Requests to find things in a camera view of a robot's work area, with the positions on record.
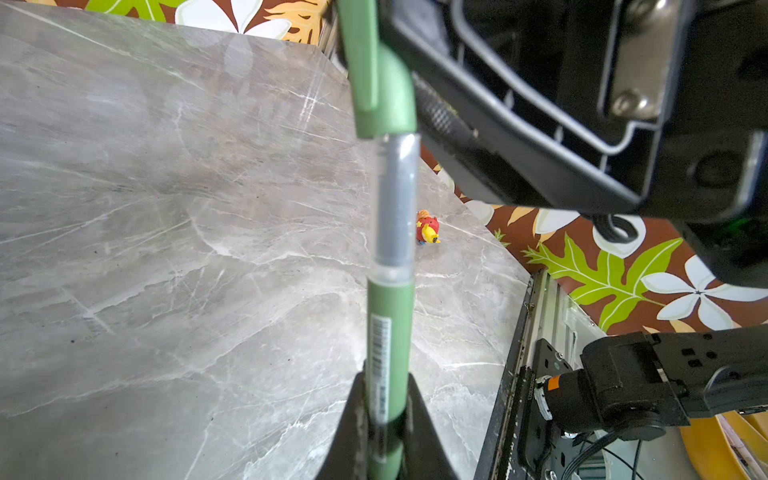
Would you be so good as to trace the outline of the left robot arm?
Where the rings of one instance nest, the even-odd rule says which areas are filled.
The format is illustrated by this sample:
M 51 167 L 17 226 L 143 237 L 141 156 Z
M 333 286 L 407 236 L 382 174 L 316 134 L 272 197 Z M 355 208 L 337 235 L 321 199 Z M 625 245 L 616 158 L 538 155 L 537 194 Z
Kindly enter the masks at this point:
M 455 471 L 414 381 L 405 407 L 384 406 L 388 334 L 359 373 L 322 479 L 452 479 Z M 507 374 L 477 468 L 481 479 L 572 479 L 614 442 L 650 442 L 673 427 L 767 407 L 767 329 L 632 333 L 589 343 L 572 368 L 546 340 Z

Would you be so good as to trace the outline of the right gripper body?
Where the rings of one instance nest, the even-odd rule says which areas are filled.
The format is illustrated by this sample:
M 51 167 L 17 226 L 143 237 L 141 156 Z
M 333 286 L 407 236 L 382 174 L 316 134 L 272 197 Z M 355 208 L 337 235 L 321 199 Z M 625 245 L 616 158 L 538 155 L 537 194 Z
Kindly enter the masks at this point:
M 694 17 L 639 212 L 671 221 L 717 279 L 766 287 L 766 2 Z

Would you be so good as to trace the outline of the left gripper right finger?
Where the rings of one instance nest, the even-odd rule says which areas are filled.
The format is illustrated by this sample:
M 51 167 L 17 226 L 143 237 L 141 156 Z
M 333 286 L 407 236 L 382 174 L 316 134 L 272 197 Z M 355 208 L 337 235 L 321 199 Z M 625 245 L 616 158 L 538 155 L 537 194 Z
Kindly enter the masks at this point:
M 406 478 L 457 479 L 412 374 L 406 406 Z

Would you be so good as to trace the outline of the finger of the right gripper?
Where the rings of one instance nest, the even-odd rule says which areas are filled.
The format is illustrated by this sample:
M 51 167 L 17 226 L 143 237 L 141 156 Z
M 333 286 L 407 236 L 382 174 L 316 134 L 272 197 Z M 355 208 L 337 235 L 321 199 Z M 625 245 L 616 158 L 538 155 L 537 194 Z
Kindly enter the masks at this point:
M 637 214 L 646 199 L 608 167 L 651 131 L 607 141 L 556 106 L 471 27 L 461 1 L 381 1 L 379 32 L 411 72 L 419 131 L 471 197 Z

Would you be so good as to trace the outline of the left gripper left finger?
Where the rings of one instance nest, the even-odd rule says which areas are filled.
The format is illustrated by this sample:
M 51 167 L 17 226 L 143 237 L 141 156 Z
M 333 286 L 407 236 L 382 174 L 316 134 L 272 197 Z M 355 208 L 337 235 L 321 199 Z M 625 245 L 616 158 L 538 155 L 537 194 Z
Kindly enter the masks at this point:
M 365 375 L 354 377 L 336 433 L 316 480 L 365 480 L 367 478 L 368 414 Z

